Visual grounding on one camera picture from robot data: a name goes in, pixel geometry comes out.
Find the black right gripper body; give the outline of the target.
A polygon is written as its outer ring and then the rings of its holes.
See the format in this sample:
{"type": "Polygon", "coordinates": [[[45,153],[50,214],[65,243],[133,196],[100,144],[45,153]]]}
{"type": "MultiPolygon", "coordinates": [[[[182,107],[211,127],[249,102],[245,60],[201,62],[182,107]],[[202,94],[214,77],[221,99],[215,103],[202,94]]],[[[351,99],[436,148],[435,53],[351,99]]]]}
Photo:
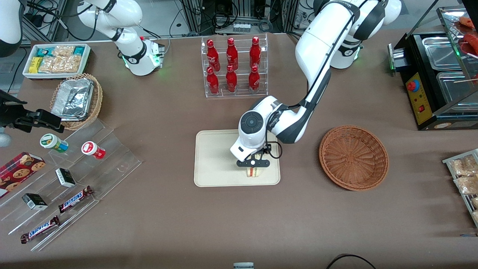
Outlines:
{"type": "Polygon", "coordinates": [[[1,106],[0,126],[31,132],[37,127],[34,119],[35,112],[24,109],[23,106],[1,106]]]}

